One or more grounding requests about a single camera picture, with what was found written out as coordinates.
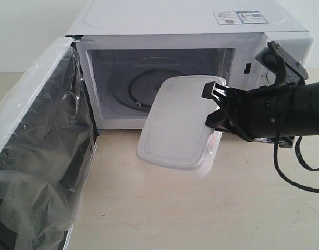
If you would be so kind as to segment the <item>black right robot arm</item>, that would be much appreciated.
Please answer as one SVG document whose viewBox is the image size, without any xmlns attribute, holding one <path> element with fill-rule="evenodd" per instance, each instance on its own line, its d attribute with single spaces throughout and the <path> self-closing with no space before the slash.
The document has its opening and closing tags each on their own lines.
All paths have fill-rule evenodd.
<svg viewBox="0 0 319 250">
<path fill-rule="evenodd" d="M 319 83 L 288 83 L 244 91 L 210 82 L 201 96 L 219 107 L 208 115 L 207 127 L 248 142 L 277 135 L 319 135 Z"/>
</svg>

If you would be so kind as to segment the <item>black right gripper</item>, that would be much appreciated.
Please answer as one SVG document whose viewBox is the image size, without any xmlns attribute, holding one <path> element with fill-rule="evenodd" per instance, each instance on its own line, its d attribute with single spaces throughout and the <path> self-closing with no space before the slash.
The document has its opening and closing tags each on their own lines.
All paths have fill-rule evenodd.
<svg viewBox="0 0 319 250">
<path fill-rule="evenodd" d="M 244 91 L 215 81 L 206 83 L 201 97 L 222 104 L 208 115 L 205 125 L 248 142 L 274 142 L 277 134 L 281 142 L 293 142 L 295 136 L 285 130 L 292 91 L 292 86 Z"/>
</svg>

